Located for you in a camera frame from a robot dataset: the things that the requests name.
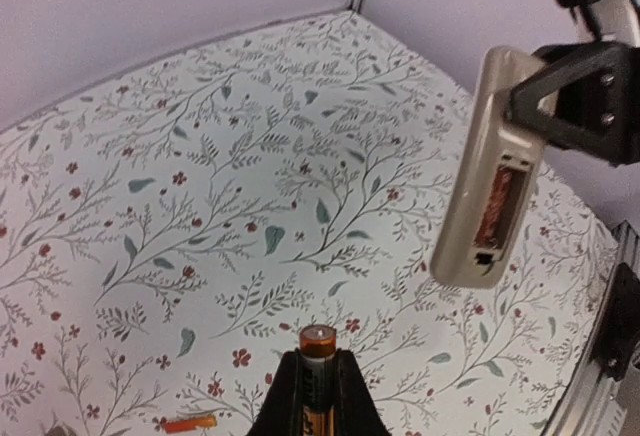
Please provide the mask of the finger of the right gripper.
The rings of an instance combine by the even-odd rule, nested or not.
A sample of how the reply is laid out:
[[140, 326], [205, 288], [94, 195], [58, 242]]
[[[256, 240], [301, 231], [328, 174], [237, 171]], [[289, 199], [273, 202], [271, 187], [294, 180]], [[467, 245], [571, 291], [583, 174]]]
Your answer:
[[510, 91], [506, 119], [562, 150], [639, 162], [639, 49], [615, 41], [539, 48], [546, 65]]

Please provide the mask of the grey battery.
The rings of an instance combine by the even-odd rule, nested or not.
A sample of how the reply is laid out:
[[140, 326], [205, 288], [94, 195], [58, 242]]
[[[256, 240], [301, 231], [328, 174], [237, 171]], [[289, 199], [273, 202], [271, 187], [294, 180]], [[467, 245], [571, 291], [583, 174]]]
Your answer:
[[336, 330], [313, 324], [299, 334], [302, 364], [303, 435], [334, 434], [334, 362], [337, 353]]

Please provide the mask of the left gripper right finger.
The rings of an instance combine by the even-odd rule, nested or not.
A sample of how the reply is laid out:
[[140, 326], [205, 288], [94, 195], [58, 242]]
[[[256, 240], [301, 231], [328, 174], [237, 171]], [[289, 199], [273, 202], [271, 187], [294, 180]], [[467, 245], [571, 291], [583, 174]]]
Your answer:
[[334, 434], [387, 436], [354, 354], [338, 350], [334, 367]]

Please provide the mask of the grey white remote control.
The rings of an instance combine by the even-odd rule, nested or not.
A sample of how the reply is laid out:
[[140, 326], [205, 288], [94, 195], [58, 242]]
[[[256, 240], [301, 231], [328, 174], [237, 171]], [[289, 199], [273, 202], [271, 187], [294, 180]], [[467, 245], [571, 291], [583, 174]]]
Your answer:
[[545, 66], [507, 46], [485, 55], [471, 125], [430, 262], [440, 284], [493, 288], [509, 264], [545, 149], [542, 137], [511, 123], [511, 91]]

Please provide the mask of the orange battery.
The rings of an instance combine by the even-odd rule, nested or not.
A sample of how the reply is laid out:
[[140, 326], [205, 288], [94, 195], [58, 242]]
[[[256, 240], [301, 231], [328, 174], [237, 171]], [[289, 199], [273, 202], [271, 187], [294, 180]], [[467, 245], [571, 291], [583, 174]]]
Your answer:
[[192, 417], [174, 421], [167, 421], [162, 425], [166, 434], [178, 434], [196, 430], [210, 429], [218, 425], [215, 416]]

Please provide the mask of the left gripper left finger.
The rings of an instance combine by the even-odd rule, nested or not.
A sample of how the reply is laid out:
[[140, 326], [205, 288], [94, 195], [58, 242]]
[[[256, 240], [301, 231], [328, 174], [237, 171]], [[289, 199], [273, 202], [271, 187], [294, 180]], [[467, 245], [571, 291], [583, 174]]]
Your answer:
[[298, 350], [283, 354], [262, 407], [247, 436], [303, 434], [302, 359]]

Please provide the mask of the grey remote battery cover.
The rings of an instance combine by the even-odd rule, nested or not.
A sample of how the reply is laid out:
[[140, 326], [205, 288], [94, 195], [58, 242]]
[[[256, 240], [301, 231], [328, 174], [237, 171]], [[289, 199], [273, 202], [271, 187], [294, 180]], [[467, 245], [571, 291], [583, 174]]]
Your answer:
[[75, 431], [68, 425], [56, 424], [43, 433], [44, 436], [76, 436]]

